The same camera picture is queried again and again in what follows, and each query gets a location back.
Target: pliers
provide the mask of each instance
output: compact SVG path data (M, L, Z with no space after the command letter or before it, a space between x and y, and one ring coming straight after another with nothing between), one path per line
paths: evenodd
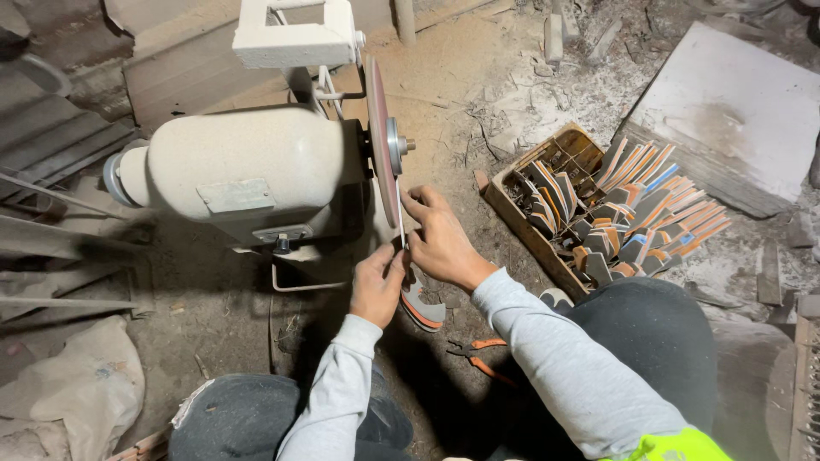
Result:
M481 360L480 358L478 358L475 354L475 352L478 349L483 349L485 347L494 346L494 345L507 345L506 341L504 341L500 338L496 338L496 339L492 339L492 340L475 340L475 341L471 342L469 345L465 345L464 343L456 341L456 340L448 340L448 341L453 343L454 345L456 345L456 347L454 347L452 349L447 349L447 352L449 352L453 355L463 355L464 357L467 357L467 359L470 360L470 364L473 367L478 368L479 370L481 370L488 377L495 378L499 381L506 382L507 384L509 384L510 386L512 386L516 389L518 388L518 385L513 380L511 380L508 377L502 375L501 373L495 372L492 368L488 367L487 364L484 363L484 361Z

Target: gray sleeve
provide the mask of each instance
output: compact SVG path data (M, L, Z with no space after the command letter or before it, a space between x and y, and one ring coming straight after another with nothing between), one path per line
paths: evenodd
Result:
M321 356L307 407L282 440L278 461L349 461L367 415L373 346L381 329L348 314Z
M643 435L672 435L687 427L674 405L505 269L482 282L472 302L507 341L544 405L587 459L622 459Z

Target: black pants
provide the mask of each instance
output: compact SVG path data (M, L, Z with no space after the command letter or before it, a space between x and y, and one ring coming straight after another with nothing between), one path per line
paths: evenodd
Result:
M623 279L596 290L567 317L674 404L689 424L710 433L717 398L715 345L703 312L683 289L656 279ZM172 433L171 460L269 461L298 416L298 402L299 389L289 378L217 378ZM509 426L493 461L583 459L540 401ZM410 459L403 450L411 440L410 421L390 398L384 377L374 372L355 459Z

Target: hand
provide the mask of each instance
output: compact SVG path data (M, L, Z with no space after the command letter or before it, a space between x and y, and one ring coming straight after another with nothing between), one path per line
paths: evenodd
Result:
M470 244L447 200L429 185L402 191L402 204L421 223L408 235L411 259L428 276L452 283L471 294L498 268Z
M383 244L375 253L357 264L350 313L384 330L399 305L399 291L410 264L409 259L403 249L394 256L393 245Z

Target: sneaker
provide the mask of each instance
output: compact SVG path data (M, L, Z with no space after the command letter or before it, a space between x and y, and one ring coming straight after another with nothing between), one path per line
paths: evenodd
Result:
M548 288L541 293L538 299L558 315L567 315L575 307L575 303L560 288Z

